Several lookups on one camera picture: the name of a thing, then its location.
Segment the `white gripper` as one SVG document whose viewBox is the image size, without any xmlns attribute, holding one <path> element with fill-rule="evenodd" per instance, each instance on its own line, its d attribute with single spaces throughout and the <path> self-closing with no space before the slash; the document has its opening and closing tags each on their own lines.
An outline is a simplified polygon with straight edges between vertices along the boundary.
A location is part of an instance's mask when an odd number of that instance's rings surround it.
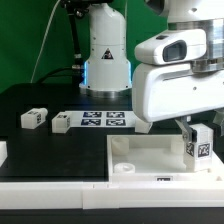
<svg viewBox="0 0 224 224">
<path fill-rule="evenodd" d="M 183 63 L 140 64 L 134 71 L 132 108 L 135 115 L 145 122 L 176 118 L 185 143 L 195 143 L 197 131 L 190 127 L 187 117 L 182 116 L 217 109 L 213 122 L 223 136 L 223 107 L 224 70 L 196 74 L 189 63 Z"/>
</svg>

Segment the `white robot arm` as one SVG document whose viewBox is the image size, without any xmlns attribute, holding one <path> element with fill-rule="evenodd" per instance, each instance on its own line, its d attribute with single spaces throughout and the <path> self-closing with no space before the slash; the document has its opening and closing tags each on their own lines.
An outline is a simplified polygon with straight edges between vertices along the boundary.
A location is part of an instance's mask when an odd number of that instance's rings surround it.
<svg viewBox="0 0 224 224">
<path fill-rule="evenodd" d="M 124 23 L 107 4 L 90 8 L 90 57 L 84 93 L 113 97 L 132 90 L 132 108 L 147 123 L 174 119 L 187 142 L 199 133 L 189 115 L 214 110 L 224 135 L 224 0 L 144 0 L 167 29 L 135 47 L 134 71 L 125 55 Z"/>
</svg>

